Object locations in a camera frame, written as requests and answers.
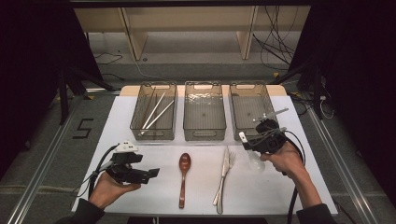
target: gray floor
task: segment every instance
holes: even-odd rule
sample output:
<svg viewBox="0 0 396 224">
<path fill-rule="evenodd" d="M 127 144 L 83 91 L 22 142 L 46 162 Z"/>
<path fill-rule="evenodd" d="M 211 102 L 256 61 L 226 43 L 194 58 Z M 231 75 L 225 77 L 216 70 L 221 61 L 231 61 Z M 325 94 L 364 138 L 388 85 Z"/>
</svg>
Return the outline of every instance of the gray floor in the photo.
<svg viewBox="0 0 396 224">
<path fill-rule="evenodd" d="M 288 45 L 296 46 L 298 33 L 288 37 Z M 104 75 L 107 83 L 122 87 L 139 84 L 144 80 L 157 80 L 158 77 L 177 80 L 183 84 L 186 80 L 221 80 L 229 83 L 232 80 L 260 79 L 271 81 L 273 73 L 284 71 L 265 67 L 261 61 L 261 48 L 253 42 L 248 60 L 242 60 L 234 33 L 155 33 L 150 34 L 148 43 L 137 64 L 132 61 L 127 43 L 123 35 L 92 34 L 91 46 L 95 55 L 107 52 L 119 54 L 122 58 L 114 63 L 99 64 L 103 74 L 112 74 L 124 78 L 121 80 L 112 75 Z M 99 63 L 108 63 L 119 56 L 103 55 L 97 58 Z M 267 53 L 262 54 L 263 61 L 272 66 L 287 68 Z M 297 91 L 295 84 L 298 77 L 291 78 L 284 87 L 287 91 Z M 85 82 L 87 88 L 98 88 Z M 99 141 L 106 118 L 117 93 L 106 91 L 91 92 L 92 98 L 74 98 L 70 100 L 74 114 L 64 138 L 59 143 L 56 154 L 51 160 L 48 171 L 38 186 L 37 194 L 31 204 L 27 205 L 27 213 L 22 215 L 22 223 L 52 223 L 56 219 L 71 215 L 70 206 L 74 201 L 75 188 L 79 188 L 91 157 Z M 295 103 L 297 112 L 304 107 Z M 328 105 L 324 108 L 332 111 Z M 0 182 L 0 223 L 7 223 L 26 187 L 31 183 L 40 162 L 48 155 L 53 146 L 52 139 L 60 129 L 60 102 L 56 98 L 49 106 L 48 113 L 41 120 L 34 136 L 31 148 L 22 151 L 12 163 Z M 357 207 L 355 196 L 340 174 L 329 149 L 327 149 L 311 110 L 300 116 L 300 121 L 308 141 L 314 151 L 320 171 L 333 198 L 350 214 L 357 223 L 367 223 Z M 92 119 L 84 124 L 92 128 L 89 137 L 76 139 L 85 133 L 78 131 L 82 119 Z M 367 201 L 376 223 L 396 223 L 396 211 L 389 202 L 381 187 L 375 181 L 364 160 L 356 154 L 356 147 L 349 138 L 343 122 L 336 116 L 322 121 L 324 127 L 336 144 L 346 168 L 353 177 L 354 183 Z M 347 215 L 339 212 L 335 217 L 339 223 L 352 223 Z M 128 217 L 105 215 L 100 223 L 126 223 Z M 286 223 L 285 217 L 267 217 L 269 223 Z"/>
</svg>

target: black sleeve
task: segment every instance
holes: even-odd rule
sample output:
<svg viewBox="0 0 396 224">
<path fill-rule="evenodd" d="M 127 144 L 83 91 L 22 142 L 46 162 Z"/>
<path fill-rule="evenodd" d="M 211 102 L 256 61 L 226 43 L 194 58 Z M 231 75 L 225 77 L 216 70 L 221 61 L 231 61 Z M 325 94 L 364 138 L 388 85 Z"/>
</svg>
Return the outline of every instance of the black sleeve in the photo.
<svg viewBox="0 0 396 224">
<path fill-rule="evenodd" d="M 301 224 L 336 224 L 325 203 L 297 211 L 297 217 Z"/>
<path fill-rule="evenodd" d="M 103 210 L 94 204 L 84 200 L 78 200 L 76 213 L 72 217 L 63 217 L 55 224 L 94 224 L 105 214 Z"/>
</svg>

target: clear plastic container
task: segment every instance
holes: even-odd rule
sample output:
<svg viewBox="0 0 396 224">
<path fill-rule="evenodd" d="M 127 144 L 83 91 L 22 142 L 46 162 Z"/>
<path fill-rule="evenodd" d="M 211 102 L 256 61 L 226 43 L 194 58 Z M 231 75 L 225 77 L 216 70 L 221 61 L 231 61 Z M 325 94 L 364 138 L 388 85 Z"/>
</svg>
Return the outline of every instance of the clear plastic container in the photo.
<svg viewBox="0 0 396 224">
<path fill-rule="evenodd" d="M 274 112 L 265 84 L 261 81 L 232 82 L 229 94 L 234 140 L 241 140 L 240 132 L 245 136 L 257 135 L 258 123 L 253 120 Z"/>
<path fill-rule="evenodd" d="M 186 141 L 222 141 L 226 122 L 219 81 L 186 82 L 183 129 Z"/>
<path fill-rule="evenodd" d="M 176 83 L 142 83 L 130 126 L 134 138 L 136 140 L 175 139 L 176 112 Z"/>
</svg>

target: white table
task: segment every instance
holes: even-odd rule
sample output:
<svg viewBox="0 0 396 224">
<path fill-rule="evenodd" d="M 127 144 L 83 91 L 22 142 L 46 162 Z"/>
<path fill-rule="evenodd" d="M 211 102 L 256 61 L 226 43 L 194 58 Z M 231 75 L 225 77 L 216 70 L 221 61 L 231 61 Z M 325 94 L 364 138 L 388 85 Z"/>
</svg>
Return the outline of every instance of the white table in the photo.
<svg viewBox="0 0 396 224">
<path fill-rule="evenodd" d="M 133 164 L 135 169 L 160 168 L 161 170 L 157 177 L 151 178 L 147 185 L 142 185 L 141 189 L 121 196 L 106 209 L 106 212 L 125 216 L 151 217 L 286 215 L 294 189 L 293 182 L 277 172 L 271 162 L 266 162 L 265 170 L 260 173 L 250 168 L 248 154 L 240 142 L 233 140 L 228 94 L 224 94 L 223 98 L 227 130 L 225 139 L 218 142 L 186 142 L 184 140 L 182 97 L 179 93 L 175 140 L 160 143 L 134 140 L 130 123 L 137 97 L 116 97 L 85 178 L 92 173 L 110 147 L 124 140 L 132 141 L 139 147 L 137 154 L 144 156 L 141 162 Z M 289 109 L 277 115 L 279 125 L 287 127 L 300 139 L 305 150 L 306 169 L 311 174 L 320 198 L 329 206 L 333 215 L 337 214 L 291 99 L 289 96 L 271 96 L 271 101 L 275 111 L 285 107 Z M 288 137 L 298 144 L 292 135 L 289 134 Z M 212 202 L 219 186 L 223 151 L 226 146 L 236 152 L 236 161 L 225 182 L 224 211 L 222 215 L 218 215 L 216 206 L 212 205 Z M 185 208 L 179 209 L 181 172 L 178 168 L 178 160 L 184 152 L 191 155 L 192 165 L 186 179 Z M 112 153 L 107 156 L 105 162 L 110 160 L 111 155 Z M 85 187 L 86 184 L 81 186 L 80 193 Z M 86 192 L 82 197 L 86 199 L 87 195 Z M 76 210 L 77 203 L 78 200 L 72 211 Z M 294 209 L 294 211 L 302 209 L 299 199 Z"/>
</svg>

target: brown spoon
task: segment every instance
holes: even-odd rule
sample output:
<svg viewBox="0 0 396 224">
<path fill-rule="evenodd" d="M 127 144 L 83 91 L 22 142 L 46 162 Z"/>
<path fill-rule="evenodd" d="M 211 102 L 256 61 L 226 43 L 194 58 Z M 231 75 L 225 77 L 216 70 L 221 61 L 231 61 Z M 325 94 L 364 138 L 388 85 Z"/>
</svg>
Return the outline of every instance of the brown spoon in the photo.
<svg viewBox="0 0 396 224">
<path fill-rule="evenodd" d="M 182 176 L 180 199 L 178 201 L 178 207 L 184 208 L 184 201 L 186 200 L 186 197 L 185 197 L 186 174 L 190 170 L 190 167 L 191 167 L 191 158 L 188 153 L 183 153 L 181 155 L 180 160 L 178 161 L 178 167 L 180 168 L 181 176 Z"/>
</svg>

